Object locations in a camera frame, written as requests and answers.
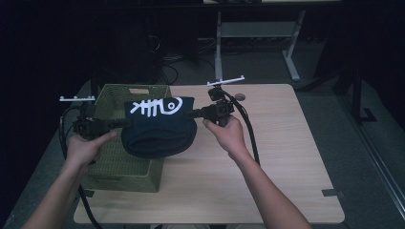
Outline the metal floor rail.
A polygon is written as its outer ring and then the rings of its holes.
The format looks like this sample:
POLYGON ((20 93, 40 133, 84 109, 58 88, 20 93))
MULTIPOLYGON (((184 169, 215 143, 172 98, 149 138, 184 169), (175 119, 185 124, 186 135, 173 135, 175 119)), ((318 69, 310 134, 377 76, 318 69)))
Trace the metal floor rail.
POLYGON ((345 96, 338 95, 337 100, 341 105, 343 111, 345 112, 346 116, 348 117, 349 122, 360 137, 361 142, 367 149, 373 167, 380 177, 383 185, 385 186, 385 189, 387 190, 392 202, 394 203, 395 208, 405 221, 405 194, 400 189, 391 171, 379 154, 376 146, 373 144, 372 139, 364 129, 362 123, 354 118, 351 104, 349 103, 348 99, 345 96))

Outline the black metal stand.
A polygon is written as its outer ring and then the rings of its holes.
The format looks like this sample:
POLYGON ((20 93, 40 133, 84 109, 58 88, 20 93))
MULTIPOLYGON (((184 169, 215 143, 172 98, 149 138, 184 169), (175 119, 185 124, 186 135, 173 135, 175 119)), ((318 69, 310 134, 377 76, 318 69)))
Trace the black metal stand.
POLYGON ((333 92, 339 96, 345 96, 352 91, 350 102, 350 114, 356 124, 362 125, 364 122, 376 122, 377 119, 369 108, 361 106, 362 101, 362 77, 359 70, 354 65, 344 65, 338 70, 338 79, 333 86, 333 92))

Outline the person's left hand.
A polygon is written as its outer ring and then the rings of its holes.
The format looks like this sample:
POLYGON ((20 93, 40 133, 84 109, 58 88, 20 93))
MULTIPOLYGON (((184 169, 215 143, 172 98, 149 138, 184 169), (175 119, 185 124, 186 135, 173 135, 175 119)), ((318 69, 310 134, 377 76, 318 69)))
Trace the person's left hand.
POLYGON ((84 168, 92 161, 96 161, 100 155, 101 147, 114 139, 117 132, 109 132, 93 140, 86 140, 80 135, 69 138, 66 167, 84 168))

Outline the green woven basket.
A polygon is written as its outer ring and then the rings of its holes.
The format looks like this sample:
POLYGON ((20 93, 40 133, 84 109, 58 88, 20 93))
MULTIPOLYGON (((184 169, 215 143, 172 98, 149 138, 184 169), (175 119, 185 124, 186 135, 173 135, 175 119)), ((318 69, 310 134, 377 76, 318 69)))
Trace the green woven basket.
MULTIPOLYGON (((166 85, 106 84, 97 100, 95 118, 124 118, 127 101, 165 98, 166 85)), ((82 185, 87 190, 156 193, 160 188, 164 160, 129 155, 117 136, 101 148, 99 160, 90 166, 82 185)))

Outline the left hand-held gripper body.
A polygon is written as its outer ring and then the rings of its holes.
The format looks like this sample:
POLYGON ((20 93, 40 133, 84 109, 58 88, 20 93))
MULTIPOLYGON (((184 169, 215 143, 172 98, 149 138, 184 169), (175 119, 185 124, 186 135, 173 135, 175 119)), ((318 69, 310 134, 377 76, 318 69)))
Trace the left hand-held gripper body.
POLYGON ((93 95, 87 97, 66 98, 59 97, 60 102, 80 102, 67 109, 64 114, 70 110, 78 110, 76 121, 73 122, 74 132, 81 135, 86 140, 93 140, 110 132, 109 124, 106 120, 94 118, 96 112, 96 98, 93 95))

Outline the blue fishbone print sweater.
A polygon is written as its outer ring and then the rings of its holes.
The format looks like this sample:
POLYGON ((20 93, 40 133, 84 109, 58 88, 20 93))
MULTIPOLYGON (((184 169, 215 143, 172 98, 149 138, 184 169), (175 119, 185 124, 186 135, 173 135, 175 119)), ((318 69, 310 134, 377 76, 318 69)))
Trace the blue fishbone print sweater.
POLYGON ((124 103, 124 114, 132 121, 122 129, 126 152, 142 158, 163 158, 187 150, 193 143, 197 124, 186 115, 193 110, 194 97, 178 96, 124 103))

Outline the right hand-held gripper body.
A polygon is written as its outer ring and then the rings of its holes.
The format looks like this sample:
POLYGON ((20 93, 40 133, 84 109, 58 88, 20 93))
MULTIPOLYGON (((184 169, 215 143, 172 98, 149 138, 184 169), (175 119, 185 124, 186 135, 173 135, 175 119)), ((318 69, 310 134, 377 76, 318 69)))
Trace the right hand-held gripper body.
POLYGON ((241 75, 240 77, 233 79, 220 79, 215 82, 207 82, 206 86, 210 87, 208 94, 213 101, 213 104, 203 108, 204 115, 202 117, 211 120, 220 127, 225 127, 227 125, 228 117, 234 112, 234 108, 237 108, 240 114, 244 115, 245 108, 233 95, 222 89, 223 84, 234 83, 244 79, 245 77, 241 75))

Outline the white frame desk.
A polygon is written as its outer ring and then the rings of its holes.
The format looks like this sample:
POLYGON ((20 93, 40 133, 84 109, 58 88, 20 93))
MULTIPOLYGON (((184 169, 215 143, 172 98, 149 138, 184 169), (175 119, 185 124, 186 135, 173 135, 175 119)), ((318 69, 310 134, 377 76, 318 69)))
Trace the white frame desk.
POLYGON ((214 52, 214 70, 217 82, 223 82, 222 45, 224 38, 288 38, 289 45, 282 50, 290 78, 297 82, 300 75, 293 62, 293 52, 302 29, 307 8, 310 5, 337 4, 341 0, 202 0, 205 7, 241 7, 243 10, 252 10, 259 7, 261 10, 270 7, 287 7, 291 10, 298 8, 295 20, 289 21, 253 21, 228 22, 224 21, 224 10, 218 10, 216 21, 216 48, 214 52))

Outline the grey tape strip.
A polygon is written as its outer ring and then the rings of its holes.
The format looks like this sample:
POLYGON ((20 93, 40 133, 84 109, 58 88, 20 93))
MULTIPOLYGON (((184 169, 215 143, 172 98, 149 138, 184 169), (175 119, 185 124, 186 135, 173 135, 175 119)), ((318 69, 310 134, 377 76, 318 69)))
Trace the grey tape strip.
POLYGON ((322 194, 324 197, 338 197, 338 198, 345 197, 344 192, 336 191, 335 189, 324 189, 322 190, 322 194))

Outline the person's right hand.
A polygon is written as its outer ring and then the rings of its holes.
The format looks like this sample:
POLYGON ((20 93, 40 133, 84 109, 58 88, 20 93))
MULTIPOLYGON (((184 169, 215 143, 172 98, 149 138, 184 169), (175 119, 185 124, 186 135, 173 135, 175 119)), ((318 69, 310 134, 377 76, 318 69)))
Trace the person's right hand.
POLYGON ((217 138, 221 147, 228 152, 235 162, 251 158, 245 146, 243 126, 238 118, 231 115, 224 127, 220 127, 207 119, 204 119, 202 124, 217 138))

